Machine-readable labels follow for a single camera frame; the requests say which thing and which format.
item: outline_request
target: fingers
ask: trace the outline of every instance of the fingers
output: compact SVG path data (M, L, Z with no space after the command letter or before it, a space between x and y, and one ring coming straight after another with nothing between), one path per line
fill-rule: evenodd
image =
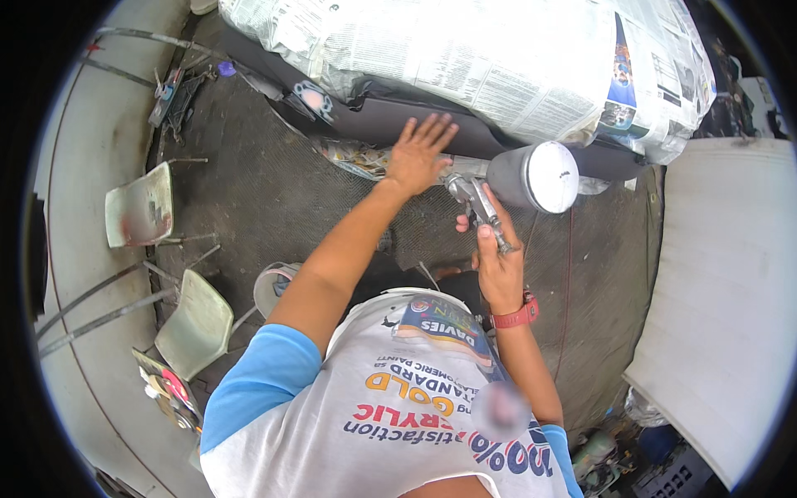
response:
M479 261L488 268L496 268L498 262L498 242L490 225L479 225L476 243L479 246Z
M484 184L482 188L487 194L487 198L490 200L490 203L493 204L493 207L496 210L496 214L498 215L498 219L501 220L501 230L504 232L504 239L512 245L512 247L519 249L523 245L520 243L520 239L517 238L517 234L515 233L515 226L512 224L512 219L509 217L509 213L506 212L504 207L498 202L496 199L495 194L493 191L490 190L490 185Z
M415 124L418 122L415 118L409 118L404 124L404 129L401 130L401 135L398 136L397 144L409 142L412 138L412 132L415 131Z
M424 141L424 139L426 138L426 135L429 133L429 130L432 128L432 125L437 120L438 120L437 113L433 112L433 113L429 114L426 117L426 119L423 120L423 123L421 123L421 126L418 127L418 130L415 132L415 134L412 135L412 141L413 142L422 143Z
M441 138L440 135L443 134L443 131L446 129L448 123L450 122L451 122L451 115L448 113L444 114L442 118L434 122L432 128L429 130L429 133L427 133L426 136L422 137L422 143L424 145L431 147L435 142L437 142L439 138Z
M453 137L457 134L457 131L459 131L459 125L452 123L450 126L448 126L448 128L446 128L446 132L443 133L438 141L434 143L432 148L437 152L443 152L446 147L448 147L449 143L451 143L451 140L453 140Z
M459 233L465 233L468 231L468 215L467 214L460 214L457 216L457 226L455 227Z
M439 173L444 167L451 166L452 163L453 163L453 160L449 159L449 158L438 159L434 163L434 172L435 173Z

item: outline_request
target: white t-shirt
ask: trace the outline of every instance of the white t-shirt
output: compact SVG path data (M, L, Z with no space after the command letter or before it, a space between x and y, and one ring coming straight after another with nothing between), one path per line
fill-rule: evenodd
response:
M355 306L323 364L305 335L264 326L208 402L211 489L395 498L476 475L493 496L579 496L560 427L531 420L510 442L473 428L473 396L503 368L487 341L464 303L416 288Z

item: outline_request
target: watch strap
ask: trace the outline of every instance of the watch strap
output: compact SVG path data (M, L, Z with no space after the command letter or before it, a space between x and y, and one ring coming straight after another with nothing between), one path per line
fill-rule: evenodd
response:
M540 307L534 295L524 289L523 306L514 313L507 315L493 315L493 326L495 328L510 328L516 325L530 324L537 319L540 314Z

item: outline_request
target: paint spray gun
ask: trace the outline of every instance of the paint spray gun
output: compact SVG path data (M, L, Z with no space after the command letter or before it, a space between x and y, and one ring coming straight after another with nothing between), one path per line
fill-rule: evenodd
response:
M502 152L487 167L490 189L504 204L546 214L570 209L579 189L579 169L571 152L559 142L543 142ZM512 251L504 239L501 220L490 203L483 180L452 173L443 184L457 202L465 204L465 214L473 228L492 226L501 254Z
M443 184L446 189L457 199L460 204L465 204L465 214L468 216L468 223L477 229L479 225L485 223L492 226L498 242L498 250L501 254L512 251L513 247L504 239L504 232L501 230L501 220L495 207L487 198L483 180L474 177L466 178L459 173L452 173L444 177Z

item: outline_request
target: paint can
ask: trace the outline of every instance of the paint can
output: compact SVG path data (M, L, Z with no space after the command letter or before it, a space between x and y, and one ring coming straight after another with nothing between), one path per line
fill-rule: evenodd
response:
M278 262L269 265L257 276L254 281L253 298L255 306L257 306L257 310L263 315L263 318L269 318L271 310L280 301L279 296L274 292L274 284L276 284L277 278L282 275L288 280L293 280L300 267L301 263L287 265L286 263Z
M543 213L567 211L579 192L579 168L559 142L501 152L487 168L487 183L498 200Z

